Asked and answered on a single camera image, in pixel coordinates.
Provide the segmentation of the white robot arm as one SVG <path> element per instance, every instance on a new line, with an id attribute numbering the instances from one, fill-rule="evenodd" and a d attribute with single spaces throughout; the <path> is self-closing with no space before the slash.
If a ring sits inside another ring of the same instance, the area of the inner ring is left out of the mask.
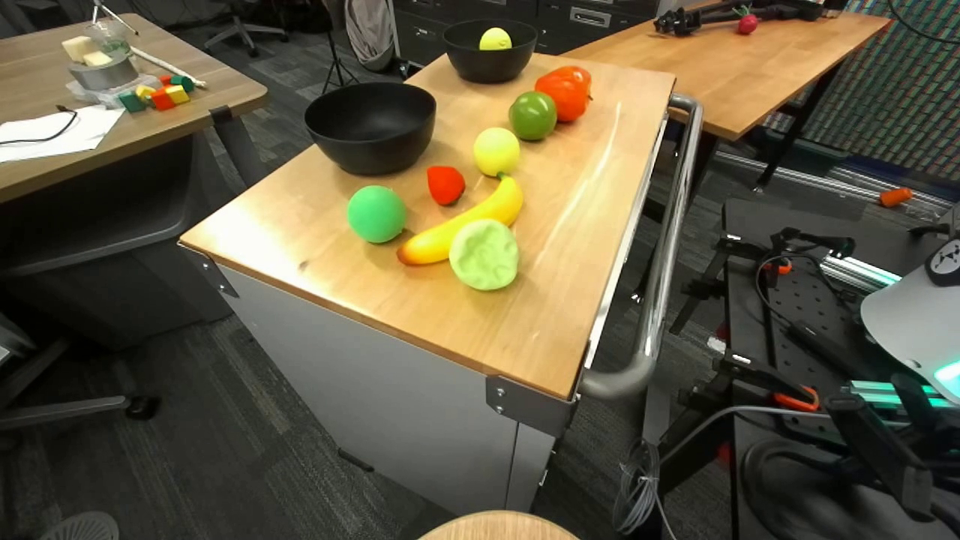
<path id="1" fill-rule="evenodd" d="M 951 404 L 960 404 L 960 236 L 861 304 L 864 329 Z"/>

